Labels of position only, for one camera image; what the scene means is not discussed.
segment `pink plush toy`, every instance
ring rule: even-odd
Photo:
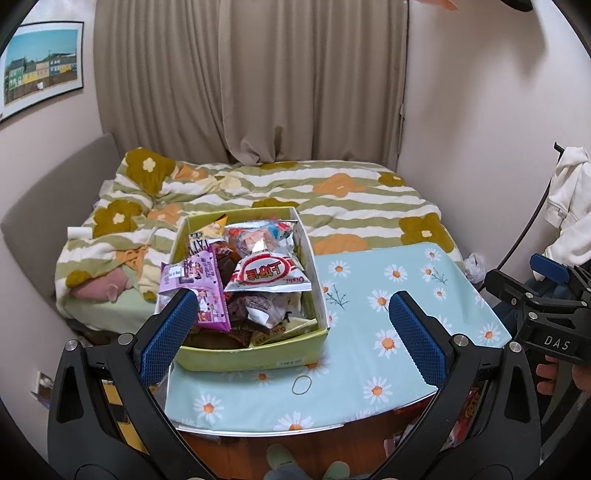
[[[81,300],[115,301],[133,286],[123,267],[117,267],[102,277],[92,278],[72,290],[72,295]]]

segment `human hand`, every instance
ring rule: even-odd
[[[547,379],[538,383],[537,390],[542,395],[552,395],[558,377],[558,360],[548,355],[546,360],[550,364],[539,364],[535,369],[536,375]],[[591,365],[573,365],[572,374],[574,384],[579,390],[591,392]]]

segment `green striped bedding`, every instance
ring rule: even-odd
[[[69,240],[56,265],[57,305],[70,290],[126,264],[146,301],[158,290],[185,215],[260,206],[294,206],[316,255],[438,243],[461,265],[436,205],[397,174],[355,161],[283,161],[260,167],[175,162],[145,149],[129,152],[112,187],[83,226],[91,240]]]

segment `barcode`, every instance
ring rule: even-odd
[[[289,367],[292,365],[300,365],[304,362],[303,358],[298,358],[297,360],[288,360],[287,362],[277,362],[278,367]]]

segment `candy wrapper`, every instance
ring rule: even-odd
[[[312,283],[300,265],[288,254],[270,252],[263,240],[256,243],[251,255],[240,260],[224,289],[275,293],[310,290]]]
[[[236,294],[228,302],[230,322],[245,322],[245,326],[269,334],[285,318],[290,295],[285,293],[256,292]]]
[[[260,240],[265,242],[269,252],[291,255],[294,251],[293,220],[253,220],[233,223],[226,228],[228,243],[242,258],[253,251]]]
[[[216,256],[211,250],[173,265],[164,265],[160,276],[160,299],[170,300],[179,288],[192,290],[199,300],[199,326],[228,332],[230,320]]]
[[[225,226],[228,222],[228,216],[222,215],[215,222],[206,225],[195,233],[189,234],[189,254],[197,255],[209,247],[214,249],[218,258],[229,255],[233,250],[228,245],[228,242],[223,237]]]

